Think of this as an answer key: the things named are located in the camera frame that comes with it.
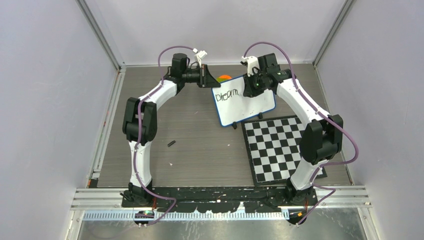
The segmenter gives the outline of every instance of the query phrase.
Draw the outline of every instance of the blue border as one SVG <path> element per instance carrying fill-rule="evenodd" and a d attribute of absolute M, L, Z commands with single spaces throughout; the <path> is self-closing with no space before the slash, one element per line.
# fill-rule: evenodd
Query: blue border
<path fill-rule="evenodd" d="M 240 76 L 233 77 L 233 78 L 231 78 L 231 79 L 228 79 L 228 80 L 222 81 L 222 82 L 221 82 L 221 84 L 222 84 L 222 83 L 225 83 L 225 82 L 228 82 L 228 81 L 231 81 L 231 80 L 234 80 L 234 79 L 241 78 L 241 77 L 243 77 L 243 75 L 240 75 Z M 230 124 L 228 124 L 228 125 L 225 125 L 225 126 L 224 126 L 224 125 L 223 125 L 223 123 L 222 123 L 222 121 L 221 121 L 220 112 L 218 111 L 218 106 L 217 106 L 217 100 L 215 99 L 215 96 L 214 96 L 214 88 L 211 88 L 211 89 L 210 89 L 210 92 L 212 93 L 213 102 L 215 103 L 216 113 L 218 113 L 219 124 L 221 124 L 221 126 L 223 126 L 223 127 L 231 126 L 231 125 L 232 125 L 232 123 L 230 123 Z M 274 107 L 273 107 L 273 108 L 271 108 L 271 109 L 269 109 L 269 110 L 263 111 L 262 113 L 267 113 L 267 112 L 269 112 L 269 111 L 272 111 L 272 110 L 276 109 L 276 107 L 277 107 L 276 95 L 275 95 L 275 94 L 273 94 L 272 96 L 274 97 Z M 253 115 L 253 116 L 250 116 L 250 117 L 247 117 L 247 118 L 242 119 L 242 120 L 240 120 L 240 121 L 236 121 L 236 123 L 240 123 L 241 121 L 244 121 L 244 120 L 247 120 L 247 119 L 251 119 L 251 118 L 256 117 L 256 116 L 258 116 L 258 115 L 259 115 L 259 114 L 257 114 L 257 115 Z"/>

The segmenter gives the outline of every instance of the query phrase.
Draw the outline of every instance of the chessboard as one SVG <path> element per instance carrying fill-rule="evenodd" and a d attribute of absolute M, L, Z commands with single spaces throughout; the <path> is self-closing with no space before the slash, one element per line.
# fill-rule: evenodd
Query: chessboard
<path fill-rule="evenodd" d="M 299 143 L 305 130 L 293 116 L 241 122 L 255 186 L 285 184 L 301 161 Z M 323 168 L 317 178 L 327 177 Z"/>

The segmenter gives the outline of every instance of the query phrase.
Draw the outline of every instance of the gray wood table surface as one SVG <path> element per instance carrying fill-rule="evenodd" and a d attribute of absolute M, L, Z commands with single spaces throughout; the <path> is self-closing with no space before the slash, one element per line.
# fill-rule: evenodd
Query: gray wood table surface
<path fill-rule="evenodd" d="M 246 73 L 242 65 L 209 66 L 215 78 Z M 294 71 L 303 88 L 327 109 L 320 83 L 311 64 L 295 64 Z M 131 176 L 130 147 L 122 133 L 126 101 L 149 92 L 160 81 L 158 67 L 127 68 L 113 120 L 99 187 L 126 187 Z M 158 130 L 151 145 L 150 171 L 155 187 L 253 186 L 249 159 L 240 123 L 234 130 L 222 127 L 210 88 L 187 83 L 182 91 L 158 110 Z M 294 115 L 279 97 L 276 108 L 264 118 Z M 167 144 L 175 140 L 171 147 Z M 331 161 L 342 161 L 337 154 Z M 344 165 L 326 168 L 322 185 L 350 185 Z"/>

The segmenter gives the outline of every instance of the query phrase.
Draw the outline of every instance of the orange object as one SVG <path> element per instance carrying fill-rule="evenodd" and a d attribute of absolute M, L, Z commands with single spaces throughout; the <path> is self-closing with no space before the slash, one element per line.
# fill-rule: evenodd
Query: orange object
<path fill-rule="evenodd" d="M 231 76 L 228 76 L 228 75 L 221 75 L 221 76 L 219 76 L 218 78 L 219 78 L 219 79 L 225 79 L 225 80 L 230 80 L 230 79 L 232 79 L 232 77 L 231 77 Z"/>

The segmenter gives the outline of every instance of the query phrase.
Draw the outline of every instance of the white square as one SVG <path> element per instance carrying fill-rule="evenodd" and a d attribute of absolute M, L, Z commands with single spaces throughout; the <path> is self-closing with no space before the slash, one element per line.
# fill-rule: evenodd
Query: white square
<path fill-rule="evenodd" d="M 280 167 L 278 166 L 278 163 L 271 163 L 271 171 L 278 172 L 280 171 Z"/>
<path fill-rule="evenodd" d="M 282 154 L 291 154 L 292 151 L 290 151 L 290 147 L 288 146 L 283 146 L 282 148 Z"/>
<path fill-rule="evenodd" d="M 250 151 L 250 155 L 252 156 L 252 159 L 257 159 L 261 157 L 261 155 L 259 155 L 258 150 Z"/>
<path fill-rule="evenodd" d="M 299 124 L 297 125 L 297 128 L 299 129 L 299 131 L 303 131 L 303 130 L 305 130 L 305 127 L 304 127 L 304 125 L 303 125 L 302 123 L 299 123 Z"/>
<path fill-rule="evenodd" d="M 289 146 L 296 146 L 296 141 L 294 138 L 287 139 L 287 143 Z"/>
<path fill-rule="evenodd" d="M 266 150 L 266 153 L 268 154 L 268 157 L 271 157 L 271 156 L 275 156 L 276 155 L 276 151 L 274 150 L 274 148 L 267 149 Z"/>
<path fill-rule="evenodd" d="M 262 165 L 254 166 L 254 173 L 255 174 L 263 174 L 264 168 L 262 167 Z"/>
<path fill-rule="evenodd" d="M 266 128 L 268 128 L 268 124 L 267 124 L 267 122 L 266 122 L 266 121 L 261 121 L 261 122 L 259 122 L 259 126 L 260 126 L 260 128 L 261 128 L 261 129 L 266 129 Z"/>
<path fill-rule="evenodd" d="M 271 126 L 268 128 L 269 130 L 269 134 L 276 134 L 277 133 L 277 129 L 275 126 Z"/>
<path fill-rule="evenodd" d="M 293 158 L 293 161 L 300 161 L 301 160 L 301 155 L 300 153 L 293 153 L 291 155 L 291 157 Z"/>
<path fill-rule="evenodd" d="M 287 120 L 288 120 L 288 124 L 290 124 L 290 125 L 296 125 L 297 124 L 295 118 L 289 118 Z"/>
<path fill-rule="evenodd" d="M 301 132 L 300 131 L 294 131 L 293 132 L 293 138 L 299 139 L 301 137 L 302 137 L 302 135 L 301 135 Z"/>
<path fill-rule="evenodd" d="M 255 143 L 256 143 L 256 137 L 255 137 L 255 136 L 248 136 L 248 137 L 247 137 L 247 141 L 248 141 L 250 144 L 255 144 Z"/>
<path fill-rule="evenodd" d="M 272 146 L 274 148 L 281 148 L 281 143 L 280 143 L 279 140 L 274 140 L 274 141 L 272 141 Z"/>
<path fill-rule="evenodd" d="M 287 139 L 286 134 L 284 132 L 279 132 L 278 133 L 278 139 L 279 140 Z"/>
<path fill-rule="evenodd" d="M 244 124 L 244 128 L 246 130 L 252 130 L 253 129 L 253 124 L 252 123 L 246 123 L 246 124 Z"/>
<path fill-rule="evenodd" d="M 261 130 L 261 129 L 254 129 L 254 130 L 253 130 L 253 132 L 254 132 L 254 135 L 255 135 L 255 136 L 260 136 L 260 135 L 262 135 L 262 130 Z"/>
<path fill-rule="evenodd" d="M 265 175 L 265 181 L 272 181 L 272 180 L 274 180 L 274 175 L 273 175 L 272 172 L 265 172 L 264 175 Z"/>
<path fill-rule="evenodd" d="M 292 131 L 292 128 L 289 126 L 289 125 L 284 125 L 284 126 L 282 126 L 282 129 L 284 130 L 284 132 L 291 132 Z"/>
<path fill-rule="evenodd" d="M 271 139 L 271 135 L 269 135 L 269 134 L 265 134 L 265 135 L 263 135 L 263 140 L 264 140 L 265 142 L 271 142 L 271 141 L 272 141 L 272 139 Z"/>
<path fill-rule="evenodd" d="M 263 142 L 263 141 L 256 143 L 256 145 L 257 145 L 258 150 L 262 150 L 262 149 L 267 148 L 267 147 L 265 147 L 265 142 Z"/>
<path fill-rule="evenodd" d="M 288 161 L 285 164 L 287 164 L 287 169 L 288 170 L 295 170 L 296 169 L 296 165 L 294 161 Z"/>
<path fill-rule="evenodd" d="M 290 173 L 287 170 L 283 170 L 283 171 L 279 171 L 281 173 L 281 178 L 282 179 L 288 179 L 290 178 Z"/>
<path fill-rule="evenodd" d="M 277 155 L 277 163 L 285 163 L 286 159 L 284 158 L 284 155 Z"/>
<path fill-rule="evenodd" d="M 274 125 L 276 127 L 281 127 L 283 125 L 283 123 L 281 122 L 281 120 L 274 120 Z"/>
<path fill-rule="evenodd" d="M 263 156 L 260 158 L 260 162 L 262 165 L 270 164 L 270 159 L 267 156 Z"/>

